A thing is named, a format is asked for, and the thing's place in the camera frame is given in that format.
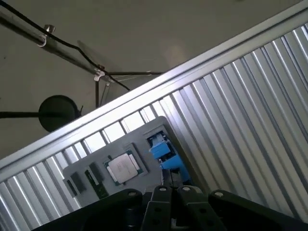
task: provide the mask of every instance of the blue component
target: blue component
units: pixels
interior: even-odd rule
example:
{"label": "blue component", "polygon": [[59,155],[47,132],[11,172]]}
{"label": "blue component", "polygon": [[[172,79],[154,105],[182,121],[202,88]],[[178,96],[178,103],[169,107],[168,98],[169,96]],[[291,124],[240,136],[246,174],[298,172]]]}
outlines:
{"label": "blue component", "polygon": [[162,169],[174,169],[179,167],[182,181],[185,182],[191,179],[179,155],[175,155],[174,157],[161,163],[160,167]]}
{"label": "blue component", "polygon": [[190,180],[190,176],[188,174],[188,171],[186,167],[184,166],[177,150],[174,148],[172,143],[166,139],[166,136],[163,134],[163,132],[159,132],[155,135],[153,135],[151,138],[152,147],[150,149],[150,152],[153,154],[153,157],[155,159],[160,159],[162,161],[164,158],[164,155],[173,152],[175,155],[170,157],[167,160],[164,160],[161,162],[160,167],[162,169],[174,169],[174,168],[180,168],[180,174],[182,181]]}
{"label": "blue component", "polygon": [[163,155],[168,154],[171,150],[168,147],[168,144],[163,141],[161,143],[156,144],[150,149],[150,152],[153,154],[155,159],[162,157]]}

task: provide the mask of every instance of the small black component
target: small black component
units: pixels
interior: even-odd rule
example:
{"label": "small black component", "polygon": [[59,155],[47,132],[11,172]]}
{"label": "small black component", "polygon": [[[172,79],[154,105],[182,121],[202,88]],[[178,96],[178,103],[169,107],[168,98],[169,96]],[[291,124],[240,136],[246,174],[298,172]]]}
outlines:
{"label": "small black component", "polygon": [[85,171],[85,175],[88,178],[92,188],[94,189],[96,195],[98,196],[98,198],[100,200],[109,196],[109,194],[108,194],[107,190],[105,189],[101,180],[100,181],[97,180],[97,183],[96,183],[95,180],[93,179],[91,173],[89,172],[89,170]]}

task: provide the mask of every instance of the corrugated metal panel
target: corrugated metal panel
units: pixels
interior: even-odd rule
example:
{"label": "corrugated metal panel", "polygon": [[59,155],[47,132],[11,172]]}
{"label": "corrugated metal panel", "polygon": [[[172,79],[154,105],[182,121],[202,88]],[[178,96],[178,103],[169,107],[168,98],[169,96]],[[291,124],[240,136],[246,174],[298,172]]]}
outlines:
{"label": "corrugated metal panel", "polygon": [[308,25],[262,45],[248,53],[243,44],[171,79],[148,104],[145,96],[126,103],[38,147],[16,174],[1,172],[0,228],[31,230],[79,209],[63,168],[160,115],[203,190],[224,189],[308,222]]}

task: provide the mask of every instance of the processor chip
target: processor chip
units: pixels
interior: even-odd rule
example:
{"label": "processor chip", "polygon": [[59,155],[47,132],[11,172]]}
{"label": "processor chip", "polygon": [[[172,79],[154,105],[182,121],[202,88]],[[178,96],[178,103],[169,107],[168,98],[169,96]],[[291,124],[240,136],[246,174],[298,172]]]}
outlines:
{"label": "processor chip", "polygon": [[105,164],[115,183],[122,184],[139,174],[138,166],[133,155],[127,153]]}

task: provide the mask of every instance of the white clip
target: white clip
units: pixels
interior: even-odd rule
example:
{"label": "white clip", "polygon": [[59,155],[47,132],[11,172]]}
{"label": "white clip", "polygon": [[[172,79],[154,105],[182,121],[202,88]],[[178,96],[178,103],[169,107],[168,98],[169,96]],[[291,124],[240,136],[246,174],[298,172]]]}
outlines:
{"label": "white clip", "polygon": [[106,76],[104,71],[102,71],[98,68],[95,68],[94,70],[96,71],[96,75],[94,76],[94,81],[98,82],[98,81],[100,81],[101,77],[104,77],[104,80],[106,82],[109,82],[108,76]]}

